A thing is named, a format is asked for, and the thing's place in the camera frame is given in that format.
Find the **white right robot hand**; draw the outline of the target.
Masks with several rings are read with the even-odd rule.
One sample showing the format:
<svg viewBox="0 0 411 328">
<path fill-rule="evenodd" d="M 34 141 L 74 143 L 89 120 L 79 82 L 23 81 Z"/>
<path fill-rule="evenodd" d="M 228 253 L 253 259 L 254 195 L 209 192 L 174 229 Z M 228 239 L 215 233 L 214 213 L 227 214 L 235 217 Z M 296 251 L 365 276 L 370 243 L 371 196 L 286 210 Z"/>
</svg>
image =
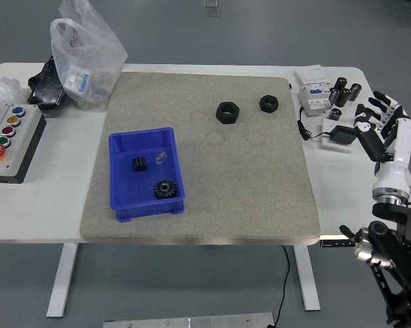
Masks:
<svg viewBox="0 0 411 328">
<path fill-rule="evenodd" d="M 369 103 L 380 112 L 359 104 L 354 131 L 368 157 L 375 162 L 377 181 L 372 197 L 378 203 L 404 205 L 411 187 L 406 182 L 411 156 L 411 119 L 396 100 L 374 91 Z"/>
</svg>

